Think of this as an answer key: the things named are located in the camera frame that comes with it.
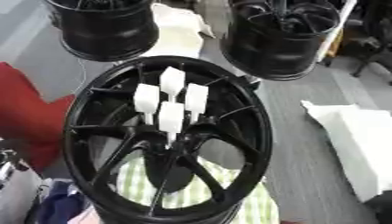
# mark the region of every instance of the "wire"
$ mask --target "wire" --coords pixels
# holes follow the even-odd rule
[[[80,85],[72,92],[72,94],[76,94],[86,83],[86,79],[88,78],[88,72],[86,70],[86,66],[84,65],[83,61],[81,59],[77,59],[78,63],[81,67],[81,75],[82,75],[82,81]]]
[[[221,77],[221,78],[219,78],[219,79],[212,80],[212,81],[210,81],[210,82],[204,84],[204,86],[211,86],[211,85],[213,85],[213,84],[216,83],[216,82],[224,81],[224,80],[226,80],[226,79],[227,79],[227,77]]]
[[[255,106],[252,105],[252,106],[247,106],[247,107],[235,109],[235,110],[230,111],[230,112],[228,112],[228,113],[226,113],[226,114],[224,114],[224,115],[221,115],[221,116],[219,117],[219,120],[225,119],[225,118],[228,117],[228,116],[231,116],[231,115],[236,114],[236,113],[240,113],[240,112],[242,112],[242,111],[244,111],[244,110],[247,110],[247,109],[253,109],[254,107],[255,107]]]

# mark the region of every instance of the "checkered fabric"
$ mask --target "checkered fabric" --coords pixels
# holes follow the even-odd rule
[[[198,161],[223,187],[228,187],[239,174],[239,170],[227,170],[202,157]],[[144,160],[140,157],[124,164],[117,178],[117,191],[128,200],[145,206],[151,204],[156,188],[147,179]],[[166,194],[163,198],[164,208],[189,207],[211,198],[206,184],[194,176],[191,183],[181,191]],[[263,183],[243,201],[239,213],[232,224],[278,224],[278,209]]]

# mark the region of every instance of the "floor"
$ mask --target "floor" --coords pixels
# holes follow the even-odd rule
[[[199,11],[220,37],[227,27],[228,8],[223,0],[205,2]],[[81,83],[81,64],[61,48],[59,33],[49,24],[46,8],[38,0],[0,0],[0,5],[0,60],[24,71],[47,101],[74,92]],[[222,57],[218,39],[206,38],[201,58],[243,74]],[[86,83],[111,66],[89,61],[82,61],[82,65],[87,70]],[[301,100],[309,100],[392,110],[392,87],[386,82],[392,77],[371,65],[355,79],[349,75],[355,66],[355,60],[339,58],[331,68],[318,65],[301,80],[263,80],[256,90],[269,111],[275,134],[267,187],[285,220],[306,224],[376,223],[354,197],[325,133],[300,106]]]

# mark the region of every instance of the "white paper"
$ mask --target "white paper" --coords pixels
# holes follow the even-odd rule
[[[162,3],[154,3],[151,8],[159,28],[159,38],[157,43],[143,54],[145,57],[176,55],[198,58],[203,46],[203,38],[199,33],[214,37],[210,26],[191,10],[176,9]]]
[[[360,201],[392,190],[392,117],[388,111],[302,104],[327,131]]]

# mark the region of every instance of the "red cushion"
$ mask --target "red cushion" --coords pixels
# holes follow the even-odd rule
[[[0,95],[0,137],[29,142],[61,139],[64,115],[73,96],[59,106],[57,102],[48,104],[21,72],[6,63],[0,63]]]
[[[62,132],[64,119],[70,104],[74,101],[74,95],[70,94],[50,103],[52,118],[57,124],[56,132]],[[29,164],[36,172],[42,172],[48,165],[53,163],[60,154],[60,141],[53,143],[31,143],[29,153]]]

